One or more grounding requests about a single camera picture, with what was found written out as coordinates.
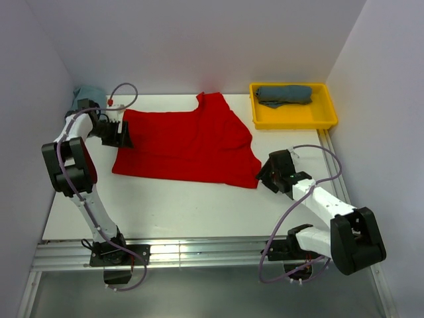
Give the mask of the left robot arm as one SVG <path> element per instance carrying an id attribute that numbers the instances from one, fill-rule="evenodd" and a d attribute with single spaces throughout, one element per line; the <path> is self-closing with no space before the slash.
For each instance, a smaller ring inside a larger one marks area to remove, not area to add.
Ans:
<path id="1" fill-rule="evenodd" d="M 42 146 L 42 155 L 53 188 L 75 204 L 89 226 L 93 242 L 83 239 L 83 247 L 99 260 L 122 264 L 128 259 L 129 248 L 97 192 L 97 171 L 85 145 L 89 136 L 100 138 L 104 146 L 133 147 L 127 121 L 102 119 L 100 106 L 82 99 L 75 110 L 67 112 L 60 136 Z"/>

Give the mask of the red t shirt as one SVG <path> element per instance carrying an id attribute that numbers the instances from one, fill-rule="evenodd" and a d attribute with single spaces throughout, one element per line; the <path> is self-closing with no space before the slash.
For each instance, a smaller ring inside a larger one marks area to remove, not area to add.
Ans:
<path id="1" fill-rule="evenodd" d="M 132 148 L 120 148 L 118 175 L 255 189 L 262 164 L 252 135 L 221 93 L 200 93 L 193 111 L 126 110 Z"/>

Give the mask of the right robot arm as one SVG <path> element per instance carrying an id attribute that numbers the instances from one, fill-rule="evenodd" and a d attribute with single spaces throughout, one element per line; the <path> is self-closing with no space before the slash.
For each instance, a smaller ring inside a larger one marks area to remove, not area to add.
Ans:
<path id="1" fill-rule="evenodd" d="M 293 155 L 292 148 L 270 153 L 256 176 L 272 192 L 285 194 L 293 202 L 272 231 L 259 265 L 266 260 L 302 260 L 303 264 L 280 276 L 301 281 L 297 272 L 319 260 L 333 262 L 346 276 L 384 261 L 387 252 L 372 210 L 341 201 L 321 187 L 323 180 L 298 172 Z M 282 221 L 299 205 L 312 211 L 328 229 L 304 224 L 290 229 L 284 239 L 277 240 Z"/>

